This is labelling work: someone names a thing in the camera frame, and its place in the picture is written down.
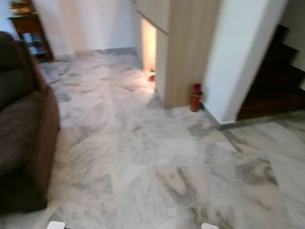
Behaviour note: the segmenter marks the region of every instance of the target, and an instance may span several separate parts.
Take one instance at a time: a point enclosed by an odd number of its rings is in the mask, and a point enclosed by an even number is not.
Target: sofa cushion
[[[20,52],[14,38],[3,31],[0,31],[0,60],[0,71],[22,67]]]
[[[34,92],[0,113],[0,177],[23,168],[31,157],[44,95]]]
[[[29,95],[22,69],[8,70],[0,74],[0,111],[11,103]]]

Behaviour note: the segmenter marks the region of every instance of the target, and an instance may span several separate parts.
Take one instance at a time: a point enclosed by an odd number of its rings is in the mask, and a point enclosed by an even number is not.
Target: white wall
[[[204,86],[204,105],[233,123],[256,75],[286,0],[223,0]]]
[[[15,34],[0,0],[0,30]],[[56,56],[80,50],[133,47],[130,0],[33,0]]]
[[[305,71],[305,0],[291,0],[281,20],[289,28],[284,44],[299,50],[293,66]]]
[[[74,51],[134,47],[130,0],[60,0]]]
[[[73,50],[59,7],[61,0],[33,0],[55,58],[72,55]]]
[[[5,31],[14,36],[15,39],[18,35],[12,25],[11,21],[7,18],[11,16],[9,10],[9,5],[7,0],[0,0],[0,31]]]

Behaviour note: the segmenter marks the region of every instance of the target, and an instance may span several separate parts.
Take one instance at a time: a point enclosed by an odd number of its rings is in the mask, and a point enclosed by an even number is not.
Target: white object
[[[202,229],[219,229],[217,226],[212,225],[212,224],[208,224],[208,223],[203,223],[201,225]]]
[[[64,222],[52,221],[49,223],[47,229],[64,229],[66,224]]]

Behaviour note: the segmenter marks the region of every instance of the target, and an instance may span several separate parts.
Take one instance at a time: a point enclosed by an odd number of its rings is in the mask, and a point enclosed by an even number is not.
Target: wooden panel
[[[152,23],[168,32],[170,0],[137,0],[137,6]]]
[[[12,18],[18,33],[37,32],[40,30],[39,23],[35,18]]]
[[[220,0],[172,0],[164,107],[189,104],[192,85],[202,83]]]
[[[157,63],[156,63],[156,89],[164,100],[165,78],[167,71],[167,35],[157,31]]]
[[[132,4],[132,28],[134,34],[134,46],[140,61],[142,61],[141,15],[137,12],[136,3]]]

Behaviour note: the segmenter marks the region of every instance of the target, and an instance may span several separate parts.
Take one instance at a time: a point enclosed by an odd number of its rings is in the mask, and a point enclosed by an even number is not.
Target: brown sofa
[[[0,32],[0,214],[46,208],[59,112],[24,41]]]

